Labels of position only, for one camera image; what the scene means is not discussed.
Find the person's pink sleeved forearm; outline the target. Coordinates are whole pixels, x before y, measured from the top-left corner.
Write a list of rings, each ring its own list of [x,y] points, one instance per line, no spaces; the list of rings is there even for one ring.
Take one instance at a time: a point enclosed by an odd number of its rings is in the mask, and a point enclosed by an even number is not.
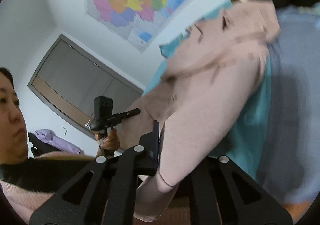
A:
[[[50,152],[16,165],[1,165],[1,189],[26,224],[35,210],[78,174],[94,157]]]

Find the person's left hand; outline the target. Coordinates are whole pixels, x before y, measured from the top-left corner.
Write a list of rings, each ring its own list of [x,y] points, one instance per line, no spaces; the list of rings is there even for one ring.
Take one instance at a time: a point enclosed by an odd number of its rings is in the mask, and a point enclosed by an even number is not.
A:
[[[120,140],[117,135],[117,130],[112,128],[108,133],[107,137],[104,134],[95,133],[95,140],[99,145],[99,151],[103,150],[117,151],[120,148]]]

